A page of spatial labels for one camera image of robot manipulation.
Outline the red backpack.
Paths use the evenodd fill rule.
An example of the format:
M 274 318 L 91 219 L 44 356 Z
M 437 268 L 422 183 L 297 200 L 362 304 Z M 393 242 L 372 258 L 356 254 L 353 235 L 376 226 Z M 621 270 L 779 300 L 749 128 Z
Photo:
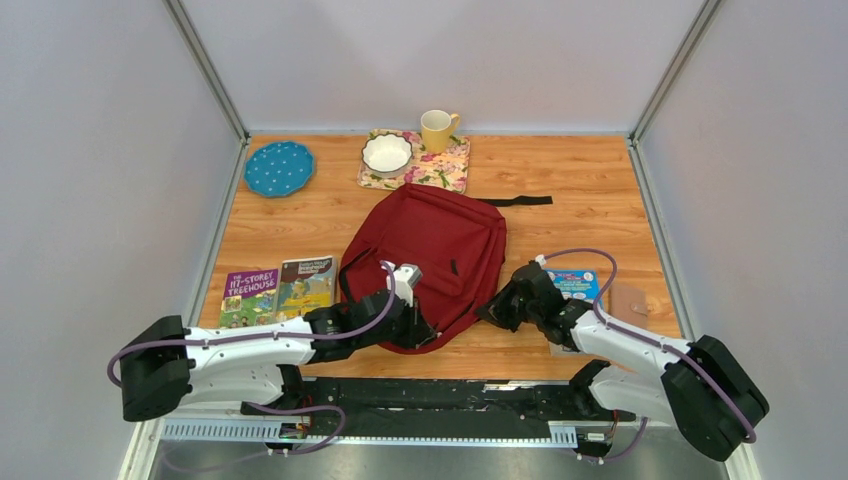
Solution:
M 435 351 L 471 327 L 477 309 L 496 295 L 507 244 L 500 208 L 551 201 L 479 199 L 404 184 L 371 210 L 344 252 L 338 269 L 342 298 L 357 302 L 386 286 L 382 261 L 417 266 L 422 278 L 414 294 L 431 330 L 380 345 L 405 355 Z

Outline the yellow illustrated paperback book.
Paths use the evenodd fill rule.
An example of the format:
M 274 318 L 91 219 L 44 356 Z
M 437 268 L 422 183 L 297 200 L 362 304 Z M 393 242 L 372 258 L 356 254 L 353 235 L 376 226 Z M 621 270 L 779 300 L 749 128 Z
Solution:
M 335 304 L 336 280 L 334 256 L 283 261 L 276 292 L 275 321 L 285 322 Z

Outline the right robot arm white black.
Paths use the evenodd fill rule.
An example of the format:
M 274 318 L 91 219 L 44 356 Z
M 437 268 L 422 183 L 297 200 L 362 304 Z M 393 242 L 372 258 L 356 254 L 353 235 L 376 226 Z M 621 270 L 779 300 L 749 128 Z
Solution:
M 546 339 L 593 361 L 571 379 L 582 418 L 624 411 L 675 427 L 699 453 L 724 461 L 768 415 L 768 400 L 728 347 L 703 335 L 669 338 L 627 325 L 590 301 L 566 297 L 537 262 L 516 270 L 478 316 L 516 331 L 530 323 Z

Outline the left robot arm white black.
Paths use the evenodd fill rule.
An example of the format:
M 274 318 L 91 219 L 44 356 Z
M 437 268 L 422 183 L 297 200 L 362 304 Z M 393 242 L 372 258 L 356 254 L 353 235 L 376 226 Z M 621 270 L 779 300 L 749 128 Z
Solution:
M 178 315 L 162 317 L 119 352 L 111 371 L 128 422 L 216 402 L 238 402 L 249 414 L 268 406 L 291 415 L 306 398 L 293 368 L 344 360 L 380 343 L 416 350 L 437 336 L 417 301 L 382 289 L 355 303 L 246 328 L 187 328 Z

